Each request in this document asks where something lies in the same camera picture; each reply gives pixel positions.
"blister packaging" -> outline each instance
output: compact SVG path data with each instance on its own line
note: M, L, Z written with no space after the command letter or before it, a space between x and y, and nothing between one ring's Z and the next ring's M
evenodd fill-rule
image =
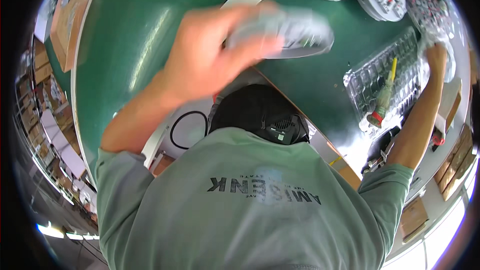
M424 65L417 58L417 49L415 30L408 27L392 43L373 53L343 76L358 126L370 139L377 139L397 125L425 87ZM394 57L398 63L390 109L381 128L377 128L370 125L366 117L375 110L378 93L387 80Z

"man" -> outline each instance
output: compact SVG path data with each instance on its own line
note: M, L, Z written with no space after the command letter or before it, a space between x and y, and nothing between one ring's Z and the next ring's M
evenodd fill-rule
M90 218L97 222L97 193L80 179L74 179L73 185L75 186L75 189L78 189L81 204L87 212L91 213Z
M280 145L216 129L159 177L146 141L178 106L218 93L281 50L254 36L222 49L257 6L188 12L163 70L105 129L94 173L100 247L112 269L378 269L392 248L413 169L440 105L446 52L427 52L430 78L387 165L358 192L306 142Z

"brown cardboard box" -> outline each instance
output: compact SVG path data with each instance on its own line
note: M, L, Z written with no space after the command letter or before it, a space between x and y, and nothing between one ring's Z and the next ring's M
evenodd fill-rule
M155 167L153 170L153 176L157 177L159 176L170 164L172 164L175 161L174 158L164 154L162 156L162 159L158 163L158 165Z
M360 183L362 182L360 180L360 177L358 177L357 174L350 168L349 166L346 166L345 168L342 168L338 171L338 173L345 178L346 182L349 183L353 189L358 189L360 186Z
M52 66L50 63L43 65L41 68L35 70L35 82L38 85L41 81L47 79L52 74Z
M35 52L35 54L35 69L42 68L46 63L49 62L47 51L43 51L42 53Z
M447 186L441 193L441 196L443 197L444 201L447 201L450 198L450 196L452 196L452 194L455 193L457 188L461 185L461 182L463 181L462 178L465 176L465 173L475 161L475 158L477 156L472 154L472 149L473 147L470 147L468 149L467 151L468 153L466 154L465 159L463 159L462 163L460 164L457 171L455 172L455 175L452 177L450 182L447 184Z
M50 39L63 72L72 69L80 23L87 2L88 0L69 0L64 7L62 7L62 0L57 2L52 19Z
M445 189L445 186L446 184L450 181L450 179L453 177L451 176L452 174L450 173L450 177L447 177L444 179L443 183L441 183L442 181L442 178L444 177L445 173L447 172L448 169L450 169L450 164L453 162L453 159L454 157L456 156L457 152L459 151L460 149L460 145L464 144L465 141L468 139L468 138L471 138L471 131L470 131L470 127L469 126L465 126L462 128L462 132L460 133L460 136L458 137L455 145L453 146L452 150L450 150L450 154L448 155L447 159L445 160L445 162L440 166L440 168L438 169L438 171L435 173L435 175L433 176L435 182L440 186L441 184L442 187L440 189L440 192L443 192L443 190Z
M419 228L421 228L427 220L427 211L423 206L422 199L418 196L403 208L399 225L403 240L410 240L414 235L419 233L421 231Z

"plastic bag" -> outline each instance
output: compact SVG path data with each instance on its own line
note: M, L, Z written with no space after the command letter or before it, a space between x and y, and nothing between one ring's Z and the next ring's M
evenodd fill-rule
M423 78L425 81L428 81L430 76L430 67L427 62L426 49L433 47L435 43L440 43L447 50L447 65L445 68L445 82L450 82L455 76L455 69L457 67L455 63L455 57L453 52L453 47L450 44L450 39L446 33L437 32L436 34L424 32L422 34L421 40L418 43L418 59L422 61L423 67Z

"floor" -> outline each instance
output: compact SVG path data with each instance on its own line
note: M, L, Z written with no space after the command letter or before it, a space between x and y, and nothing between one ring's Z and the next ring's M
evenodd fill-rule
M265 83L268 82L261 76L258 72L253 69L246 70L243 72L237 79L235 79L232 84L228 85L224 91L219 94L219 97L226 96L226 94L235 91L241 86L251 84L251 83ZM200 111L204 113L207 117L210 114L210 109L213 105L212 98L204 98L197 101L189 102L177 109L170 118L168 129L163 138L158 152L165 152L166 155L178 159L184 152L184 149L178 148L172 144L170 140L170 131L174 122L183 114L189 111ZM183 147L192 147L196 142L200 141L204 137L205 133L205 120L199 114L191 114L183 118L178 122L173 133L173 140L177 145ZM313 135L310 136L310 144L315 148L315 150L320 154L320 156L327 162L330 163L337 159L339 155L333 151L327 144L325 137L319 132L316 131ZM332 167L335 170L340 170L346 167L346 163L343 159L336 161Z

